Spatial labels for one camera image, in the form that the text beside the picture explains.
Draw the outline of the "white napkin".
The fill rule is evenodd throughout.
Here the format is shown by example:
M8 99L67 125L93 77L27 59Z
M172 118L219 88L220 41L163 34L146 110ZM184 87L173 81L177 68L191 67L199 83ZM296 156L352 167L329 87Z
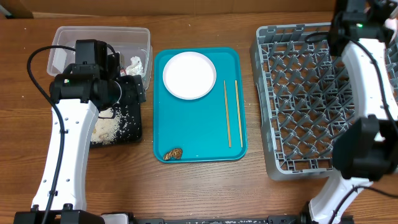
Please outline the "white napkin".
M131 57L131 64L127 68L121 69L121 76L144 76L144 67L142 65L141 59L138 56Z

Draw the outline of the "pink bowl with rice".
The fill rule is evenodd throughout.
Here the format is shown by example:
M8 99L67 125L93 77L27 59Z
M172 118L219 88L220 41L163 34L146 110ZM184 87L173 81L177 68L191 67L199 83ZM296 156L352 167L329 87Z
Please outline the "pink bowl with rice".
M395 19L386 19L384 25L388 28L394 31L394 34L392 35L392 39L394 40L395 37L397 36L397 26L398 26L398 20L397 18Z

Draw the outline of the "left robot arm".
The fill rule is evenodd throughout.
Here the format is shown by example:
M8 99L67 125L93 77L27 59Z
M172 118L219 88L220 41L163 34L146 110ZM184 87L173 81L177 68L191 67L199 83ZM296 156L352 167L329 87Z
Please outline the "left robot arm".
M86 210L85 180L91 136L100 111L139 106L145 101L139 75L121 76L120 54L106 42L77 40L75 61L55 76L45 91L34 78L33 58L27 73L52 107L52 133L45 169L30 211L17 212L14 223L135 223L132 213L95 215Z

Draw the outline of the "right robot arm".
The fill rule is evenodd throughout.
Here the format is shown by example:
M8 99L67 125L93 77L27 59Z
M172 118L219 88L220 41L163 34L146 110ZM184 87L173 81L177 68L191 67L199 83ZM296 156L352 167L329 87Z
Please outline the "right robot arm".
M345 210L363 190L397 169L397 103L385 53L397 35L396 1L337 1L326 40L349 75L354 123L333 144L333 170L320 193L306 204L300 223L352 223Z

